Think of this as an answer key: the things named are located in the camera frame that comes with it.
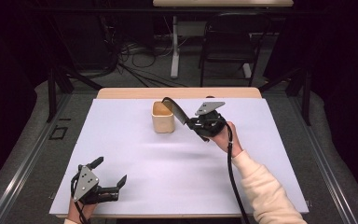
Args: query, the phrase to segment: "table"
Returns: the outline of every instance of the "table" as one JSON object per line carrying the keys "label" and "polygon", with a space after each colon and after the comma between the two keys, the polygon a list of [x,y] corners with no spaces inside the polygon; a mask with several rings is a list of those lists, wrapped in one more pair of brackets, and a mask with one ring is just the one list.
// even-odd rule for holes
{"label": "table", "polygon": [[[155,7],[291,7],[292,0],[154,0]],[[186,22],[193,35],[203,35],[204,22]],[[173,16],[173,56],[171,78],[178,78],[179,73],[179,48],[178,31],[179,23],[176,16]],[[249,64],[245,64],[243,72],[246,77],[251,76]]]}
{"label": "table", "polygon": [[[211,95],[218,98],[205,99]],[[217,110],[236,123],[239,133],[243,133],[243,147],[277,176],[296,209],[308,213],[268,105],[258,89],[107,88],[99,91],[91,106],[51,214],[66,216],[70,179],[78,164],[104,156],[104,162],[93,171],[101,179],[100,186],[112,187],[123,175],[128,178],[118,202],[100,204],[95,217],[241,216],[229,184],[225,153],[201,141],[178,120],[173,133],[154,133],[151,105],[165,96],[173,98],[190,117],[202,102],[224,100],[226,104]],[[236,169],[234,176],[240,179]],[[237,185],[245,210],[253,212],[239,181]]]}

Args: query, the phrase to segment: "white paper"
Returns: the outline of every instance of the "white paper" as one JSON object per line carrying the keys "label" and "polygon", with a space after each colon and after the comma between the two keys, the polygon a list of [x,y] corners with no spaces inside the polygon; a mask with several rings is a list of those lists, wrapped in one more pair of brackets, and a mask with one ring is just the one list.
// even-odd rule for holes
{"label": "white paper", "polygon": [[[227,154],[215,143],[203,142],[178,119],[173,133],[155,133],[151,107],[156,100],[161,99],[93,101],[51,214],[67,214],[70,183],[78,164],[90,163],[101,156],[104,162],[93,170],[101,187],[113,187],[122,176],[128,177],[118,201],[99,204],[95,216],[241,213],[229,182]],[[190,118],[196,117],[194,114],[203,102],[225,102],[216,110],[235,123],[242,147],[277,177],[297,211],[309,212],[264,99],[173,100]],[[245,210],[252,213],[235,167],[233,171]]]}

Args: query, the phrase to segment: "chair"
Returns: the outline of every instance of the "chair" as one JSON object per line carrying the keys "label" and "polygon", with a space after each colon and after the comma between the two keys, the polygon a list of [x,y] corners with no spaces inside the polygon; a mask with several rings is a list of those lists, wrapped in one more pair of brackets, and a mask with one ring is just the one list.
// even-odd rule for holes
{"label": "chair", "polygon": [[252,74],[248,86],[252,86],[258,54],[262,40],[271,21],[269,17],[257,13],[220,13],[211,17],[205,25],[199,67],[200,86],[203,86],[204,66],[208,63],[251,63]]}

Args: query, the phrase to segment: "sleeve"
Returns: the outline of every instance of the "sleeve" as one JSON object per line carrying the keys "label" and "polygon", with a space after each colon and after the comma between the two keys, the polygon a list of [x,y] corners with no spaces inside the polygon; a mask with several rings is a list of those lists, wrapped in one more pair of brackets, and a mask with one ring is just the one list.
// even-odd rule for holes
{"label": "sleeve", "polygon": [[71,221],[68,218],[66,218],[65,221],[63,222],[63,224],[78,224],[78,223],[76,223],[74,221]]}
{"label": "sleeve", "polygon": [[241,185],[255,210],[257,222],[306,223],[290,202],[281,183],[265,165],[252,160],[245,150],[232,162],[241,174]]}

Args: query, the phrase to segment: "hand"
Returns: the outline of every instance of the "hand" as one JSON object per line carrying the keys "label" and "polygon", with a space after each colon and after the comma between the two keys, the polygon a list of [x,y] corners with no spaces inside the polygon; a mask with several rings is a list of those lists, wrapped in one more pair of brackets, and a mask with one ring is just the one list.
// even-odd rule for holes
{"label": "hand", "polygon": [[[80,208],[83,207],[83,204],[81,202],[77,202],[80,206]],[[86,219],[90,219],[91,215],[94,213],[95,208],[97,207],[96,204],[86,204],[83,207],[83,215]],[[68,218],[71,221],[74,221],[75,223],[81,223],[80,221],[80,214],[76,209],[75,202],[71,198],[69,203],[69,211],[68,211]]]}
{"label": "hand", "polygon": [[[238,156],[238,154],[240,154],[242,152],[242,147],[240,144],[240,140],[238,139],[237,136],[237,130],[235,129],[235,125],[228,121],[227,122],[228,126],[231,128],[232,131],[232,154],[231,157],[234,158],[236,156]],[[228,129],[227,126],[225,126],[225,128],[215,137],[210,137],[209,139],[211,139],[212,141],[214,141],[223,151],[225,151],[226,153],[228,152]]]}

